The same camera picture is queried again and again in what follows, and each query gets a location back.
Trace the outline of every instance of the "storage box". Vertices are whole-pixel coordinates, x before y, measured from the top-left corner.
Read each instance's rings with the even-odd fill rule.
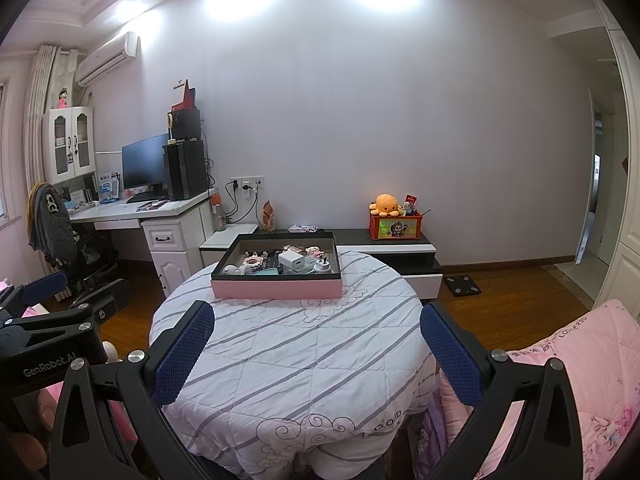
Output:
[[[373,240],[419,240],[422,215],[369,215],[369,231]]]
[[[318,247],[331,264],[329,274],[222,274],[228,265],[239,266],[245,253],[282,250],[284,246]],[[211,273],[216,298],[235,300],[332,300],[342,297],[342,276],[334,235],[320,233],[277,233],[238,235]]]

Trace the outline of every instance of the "panda patch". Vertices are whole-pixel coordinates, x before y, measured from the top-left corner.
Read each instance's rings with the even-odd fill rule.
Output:
[[[50,213],[59,213],[60,209],[58,209],[58,204],[56,204],[56,200],[53,198],[51,193],[47,194],[47,209],[49,209]]]

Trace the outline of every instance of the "purple fabric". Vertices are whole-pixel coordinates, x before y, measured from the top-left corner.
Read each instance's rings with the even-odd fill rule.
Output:
[[[433,399],[422,416],[422,425],[417,436],[414,477],[415,480],[426,480],[436,462],[449,447],[439,388],[433,391]]]

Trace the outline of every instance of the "pink box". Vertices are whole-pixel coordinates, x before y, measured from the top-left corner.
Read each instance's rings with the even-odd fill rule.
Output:
[[[239,266],[244,254],[281,250],[285,245],[318,247],[332,267],[329,274],[226,275],[222,269]],[[234,300],[333,300],[342,297],[340,262],[331,232],[238,235],[211,273],[216,298]]]

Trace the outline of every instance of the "silver screw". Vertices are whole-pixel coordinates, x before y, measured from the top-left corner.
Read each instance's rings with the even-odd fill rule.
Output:
[[[129,354],[129,357],[127,357],[130,363],[139,363],[144,358],[145,358],[145,353],[142,350],[134,350]]]
[[[505,352],[504,350],[500,350],[499,348],[496,349],[496,350],[491,350],[491,359],[493,359],[494,361],[498,361],[499,363],[503,363],[508,358],[509,358],[509,356],[507,355],[507,352]]]
[[[84,359],[82,359],[80,357],[78,359],[74,359],[73,361],[71,361],[71,369],[72,370],[79,370],[83,366],[84,366]]]
[[[564,363],[560,359],[552,357],[551,359],[549,359],[549,366],[559,372],[564,368]]]

